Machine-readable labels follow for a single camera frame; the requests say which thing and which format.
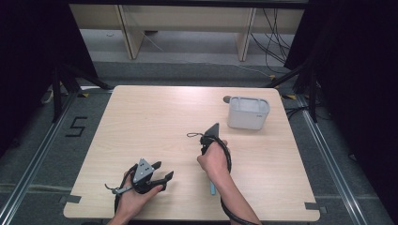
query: gray carpet floor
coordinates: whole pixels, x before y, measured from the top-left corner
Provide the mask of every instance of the gray carpet floor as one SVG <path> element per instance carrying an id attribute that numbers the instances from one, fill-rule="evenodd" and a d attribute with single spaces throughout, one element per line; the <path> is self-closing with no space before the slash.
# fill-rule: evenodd
<path id="1" fill-rule="evenodd" d="M 270 83 L 269 75 L 277 78 L 287 70 L 283 67 L 236 67 L 210 64 L 132 64 L 95 63 L 102 81 L 110 85 L 200 85 L 262 87 Z M 79 80 L 84 85 L 92 85 Z M 281 95 L 292 95 L 294 79 L 278 87 Z M 51 149 L 43 161 L 33 184 L 11 224 L 82 224 L 87 221 L 106 223 L 107 220 L 68 219 L 63 216 L 61 198 L 68 196 L 83 164 L 91 140 L 111 94 L 90 92 L 88 97 L 77 97 L 56 135 Z M 285 108 L 296 108 L 298 101 L 283 99 Z M 3 204 L 13 186 L 23 175 L 31 157 L 35 154 L 52 122 L 53 105 L 45 104 L 37 109 L 30 123 L 19 137 L 19 146 L 8 149 L 0 159 L 0 203 Z M 393 224 L 380 200 L 373 191 L 359 165 L 347 155 L 349 149 L 326 108 L 317 108 L 318 125 L 332 150 L 349 186 L 358 199 L 369 224 Z M 68 137 L 78 130 L 70 129 L 76 116 L 84 116 L 77 126 L 85 127 L 80 137 Z M 344 202 L 319 153 L 314 137 L 302 112 L 291 117 L 290 126 L 295 135 L 298 150 L 308 174 L 317 203 L 325 209 L 321 218 L 312 223 L 265 222 L 265 224 L 353 224 Z M 188 222 L 137 221 L 135 224 L 187 224 Z"/>

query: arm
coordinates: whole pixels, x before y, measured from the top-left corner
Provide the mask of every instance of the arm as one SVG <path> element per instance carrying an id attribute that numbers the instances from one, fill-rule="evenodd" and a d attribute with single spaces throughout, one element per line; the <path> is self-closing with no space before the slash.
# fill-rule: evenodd
<path id="1" fill-rule="evenodd" d="M 131 186 L 130 174 L 126 179 L 124 187 Z M 163 189 L 163 186 L 156 186 L 145 194 L 139 194 L 131 189 L 124 192 L 120 196 L 119 205 L 117 207 L 115 216 L 108 222 L 108 225 L 125 225 L 128 224 L 135 216 L 137 216 L 144 205 L 158 194 Z"/>
<path id="2" fill-rule="evenodd" d="M 203 156 L 197 158 L 208 178 L 222 196 L 225 206 L 237 217 L 255 224 L 261 224 L 249 203 L 240 193 L 227 169 L 226 157 L 222 148 L 212 143 Z M 238 224 L 231 219 L 231 224 Z"/>

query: wooden table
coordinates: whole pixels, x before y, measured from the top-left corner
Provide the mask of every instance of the wooden table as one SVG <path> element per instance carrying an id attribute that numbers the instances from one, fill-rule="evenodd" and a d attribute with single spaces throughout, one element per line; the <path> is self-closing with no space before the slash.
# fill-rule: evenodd
<path id="1" fill-rule="evenodd" d="M 265 98 L 270 113 L 261 130 L 227 126 L 225 96 Z M 316 221 L 315 203 L 299 150 L 275 89 L 188 86 L 118 86 L 99 123 L 68 202 L 67 218 L 111 218 L 123 173 L 140 158 L 161 161 L 153 179 L 170 171 L 166 191 L 149 202 L 137 219 L 227 220 L 219 194 L 210 194 L 205 172 L 196 161 L 200 137 L 220 123 L 220 137 L 228 141 L 232 176 L 261 220 Z"/>

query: person's left hand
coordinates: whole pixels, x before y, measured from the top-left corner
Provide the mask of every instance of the person's left hand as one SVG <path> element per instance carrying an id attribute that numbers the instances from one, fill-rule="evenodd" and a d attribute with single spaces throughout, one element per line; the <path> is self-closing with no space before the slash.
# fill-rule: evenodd
<path id="1" fill-rule="evenodd" d="M 124 187 L 128 186 L 131 186 L 131 174 L 129 174 L 127 177 L 124 185 Z M 130 220 L 132 220 L 141 212 L 144 205 L 162 189 L 163 186 L 159 185 L 152 188 L 145 194 L 137 193 L 134 189 L 124 192 L 120 196 L 119 205 L 117 206 L 115 216 L 109 221 L 108 224 L 128 224 Z"/>

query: white container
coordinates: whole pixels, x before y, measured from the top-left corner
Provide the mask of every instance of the white container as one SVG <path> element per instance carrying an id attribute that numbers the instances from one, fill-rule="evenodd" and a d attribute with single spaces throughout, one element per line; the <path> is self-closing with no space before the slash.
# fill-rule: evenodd
<path id="1" fill-rule="evenodd" d="M 228 126 L 231 128 L 261 129 L 269 114 L 265 99 L 231 97 L 229 100 Z"/>

